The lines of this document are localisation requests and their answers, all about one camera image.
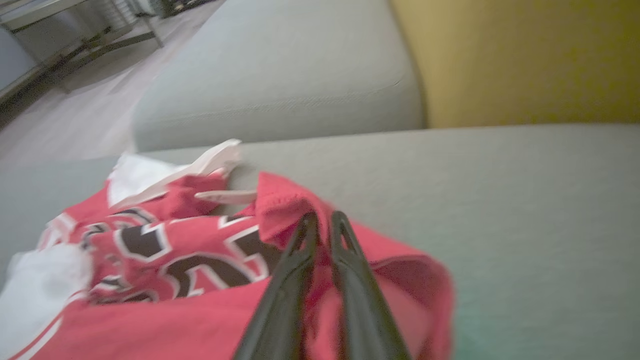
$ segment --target wooden floor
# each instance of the wooden floor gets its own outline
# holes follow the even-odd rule
[[[42,81],[1,105],[0,171],[134,151],[131,115],[136,103],[223,2],[154,18],[163,48],[147,40],[108,53],[64,79],[70,94]]]

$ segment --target gray cushion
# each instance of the gray cushion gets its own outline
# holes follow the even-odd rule
[[[441,259],[458,292],[456,359],[640,358],[640,126],[343,136],[248,144],[243,156],[232,188],[283,174]],[[3,262],[114,163],[0,176]]]
[[[134,114],[140,151],[423,127],[386,0],[229,0]]]

